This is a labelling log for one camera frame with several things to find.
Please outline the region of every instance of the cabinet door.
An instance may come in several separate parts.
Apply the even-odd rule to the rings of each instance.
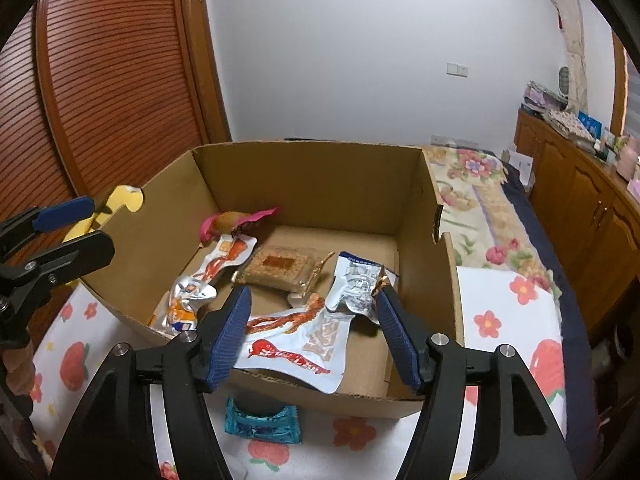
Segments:
[[[570,276],[593,240],[609,187],[586,163],[575,158],[568,179],[564,213],[558,226],[554,249],[562,267]]]
[[[536,131],[529,121],[518,119],[518,131],[516,133],[516,146],[518,153],[533,157],[536,151]]]
[[[574,271],[578,306],[590,331],[625,291],[640,256],[640,228],[631,211],[617,198],[603,211],[588,258]]]
[[[567,149],[565,142],[553,133],[545,134],[540,139],[538,163],[534,165],[536,183],[530,197],[531,205],[554,247],[564,234],[561,218],[566,184],[574,168],[571,149]]]

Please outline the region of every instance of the wooden louvered door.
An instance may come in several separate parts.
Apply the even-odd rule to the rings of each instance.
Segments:
[[[141,186],[207,142],[180,0],[40,3],[47,113],[79,187]]]
[[[39,0],[0,52],[0,221],[142,186],[208,141],[181,0]],[[67,296],[35,317],[36,344]]]
[[[53,205],[74,196],[51,139],[38,90],[31,9],[0,52],[0,221],[33,206]],[[58,244],[63,232],[43,235],[11,263]],[[37,347],[70,294],[58,288],[52,301],[31,318]]]

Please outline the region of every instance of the yellow object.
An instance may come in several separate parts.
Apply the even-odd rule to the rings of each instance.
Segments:
[[[103,205],[98,205],[96,212],[90,218],[81,220],[76,223],[66,234],[63,242],[68,242],[74,238],[99,229],[113,213],[119,208],[125,206],[129,211],[136,212],[142,207],[145,198],[142,190],[134,186],[117,186],[109,195],[107,201]],[[67,283],[68,286],[75,287],[78,280]]]

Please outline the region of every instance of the cardboard box flap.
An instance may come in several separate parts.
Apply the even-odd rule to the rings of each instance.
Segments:
[[[109,267],[84,280],[107,303],[146,324],[197,251],[202,221],[218,208],[191,152],[156,175],[143,193],[139,211],[122,207],[102,226],[116,254]]]
[[[437,189],[429,163],[422,156],[398,234],[399,296],[409,312],[424,320],[428,330],[442,332],[463,345],[458,273],[450,234],[440,234],[443,202]],[[389,394],[411,396],[399,381],[398,374],[392,373]]]
[[[222,211],[279,206],[278,223],[395,235],[419,148],[349,142],[234,142],[194,150]]]

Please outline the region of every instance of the floral bedsheet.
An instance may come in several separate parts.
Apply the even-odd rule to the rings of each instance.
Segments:
[[[513,270],[556,300],[561,291],[545,269],[501,184],[502,162],[474,150],[425,146],[423,150],[445,203],[441,230],[451,234],[458,266]]]

